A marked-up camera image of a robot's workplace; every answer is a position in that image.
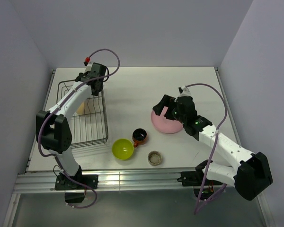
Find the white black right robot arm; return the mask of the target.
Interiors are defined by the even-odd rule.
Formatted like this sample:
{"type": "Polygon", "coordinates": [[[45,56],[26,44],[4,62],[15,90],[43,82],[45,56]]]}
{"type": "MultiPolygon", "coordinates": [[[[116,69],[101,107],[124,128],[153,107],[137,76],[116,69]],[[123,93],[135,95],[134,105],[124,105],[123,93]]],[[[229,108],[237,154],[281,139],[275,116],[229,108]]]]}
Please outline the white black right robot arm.
{"type": "Polygon", "coordinates": [[[203,161],[195,167],[195,175],[191,178],[193,186],[224,183],[251,201],[273,183],[267,157],[261,152],[254,153],[241,147],[219,132],[211,121],[197,113],[191,96],[174,98],[164,95],[152,109],[159,116],[164,108],[167,108],[166,119],[180,122],[188,135],[213,148],[229,163],[222,166],[213,161],[203,161]]]}

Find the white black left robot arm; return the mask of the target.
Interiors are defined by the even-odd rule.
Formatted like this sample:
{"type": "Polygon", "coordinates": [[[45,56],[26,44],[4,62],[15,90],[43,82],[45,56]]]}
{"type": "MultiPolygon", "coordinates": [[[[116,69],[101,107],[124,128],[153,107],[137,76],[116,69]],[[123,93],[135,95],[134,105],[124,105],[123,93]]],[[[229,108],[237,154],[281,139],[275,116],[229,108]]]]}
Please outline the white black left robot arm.
{"type": "Polygon", "coordinates": [[[56,159],[63,174],[67,175],[66,184],[72,189],[81,187],[83,177],[77,174],[80,166],[71,151],[70,119],[86,99],[98,96],[103,90],[106,73],[106,66],[88,63],[63,98],[48,111],[39,111],[36,115],[39,153],[43,157],[53,156],[56,159]]]}

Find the yellow plastic plate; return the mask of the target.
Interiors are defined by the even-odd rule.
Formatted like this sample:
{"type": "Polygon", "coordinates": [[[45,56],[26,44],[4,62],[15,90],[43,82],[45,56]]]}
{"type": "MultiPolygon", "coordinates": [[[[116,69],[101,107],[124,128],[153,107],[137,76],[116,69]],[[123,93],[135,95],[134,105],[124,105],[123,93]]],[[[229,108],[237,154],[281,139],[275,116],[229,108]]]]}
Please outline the yellow plastic plate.
{"type": "Polygon", "coordinates": [[[77,115],[86,115],[91,113],[94,113],[93,102],[91,99],[85,100],[76,111],[77,115]]]}

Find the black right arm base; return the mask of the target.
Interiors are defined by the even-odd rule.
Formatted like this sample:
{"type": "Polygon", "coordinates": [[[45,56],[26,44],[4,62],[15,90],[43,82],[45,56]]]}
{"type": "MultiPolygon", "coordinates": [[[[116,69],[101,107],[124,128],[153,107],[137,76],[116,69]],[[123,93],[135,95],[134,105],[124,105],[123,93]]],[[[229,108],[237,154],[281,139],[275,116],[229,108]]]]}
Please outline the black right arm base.
{"type": "MultiPolygon", "coordinates": [[[[202,171],[183,171],[180,173],[177,182],[181,183],[183,187],[201,186],[204,174],[202,171]]],[[[204,186],[222,185],[221,182],[215,180],[205,180],[204,186]]]]}

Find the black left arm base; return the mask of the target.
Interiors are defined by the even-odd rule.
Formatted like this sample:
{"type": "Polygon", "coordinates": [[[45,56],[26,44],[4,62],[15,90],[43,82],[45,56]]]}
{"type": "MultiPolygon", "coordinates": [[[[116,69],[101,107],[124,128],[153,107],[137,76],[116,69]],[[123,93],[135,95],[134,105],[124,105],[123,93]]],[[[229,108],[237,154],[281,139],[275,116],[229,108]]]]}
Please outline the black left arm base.
{"type": "MultiPolygon", "coordinates": [[[[79,179],[76,179],[81,184],[87,185],[92,189],[97,189],[98,175],[82,175],[79,179]]],[[[65,175],[58,175],[56,177],[55,187],[56,191],[69,191],[69,190],[83,190],[87,189],[82,185],[76,184],[65,175]]]]}

